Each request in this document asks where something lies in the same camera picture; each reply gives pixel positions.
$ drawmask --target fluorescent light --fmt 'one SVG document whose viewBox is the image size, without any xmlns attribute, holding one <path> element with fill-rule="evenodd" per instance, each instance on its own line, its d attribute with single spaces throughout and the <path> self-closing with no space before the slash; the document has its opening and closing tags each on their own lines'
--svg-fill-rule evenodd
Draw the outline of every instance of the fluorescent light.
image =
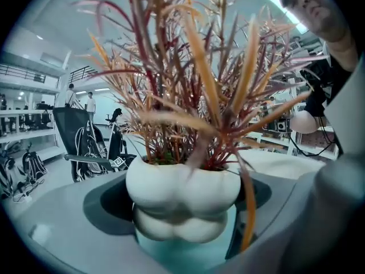
<svg viewBox="0 0 365 274">
<path fill-rule="evenodd" d="M 288 19 L 292 22 L 295 23 L 297 25 L 297 29 L 301 34 L 304 34 L 308 31 L 308 29 L 306 28 L 306 26 L 301 23 L 299 21 L 299 19 L 290 11 L 288 11 L 287 9 L 284 9 L 281 6 L 280 0 L 270 0 L 271 2 L 273 2 L 287 17 Z"/>
</svg>

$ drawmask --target white planter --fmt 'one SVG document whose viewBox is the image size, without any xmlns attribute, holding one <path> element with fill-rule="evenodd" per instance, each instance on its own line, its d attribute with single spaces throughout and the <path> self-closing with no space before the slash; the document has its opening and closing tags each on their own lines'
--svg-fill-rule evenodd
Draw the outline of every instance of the white planter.
<svg viewBox="0 0 365 274">
<path fill-rule="evenodd" d="M 152 240 L 206 243 L 225 229 L 227 210 L 241 187 L 238 175 L 195 170 L 183 164 L 154 166 L 137 157 L 127 171 L 136 228 Z"/>
</svg>

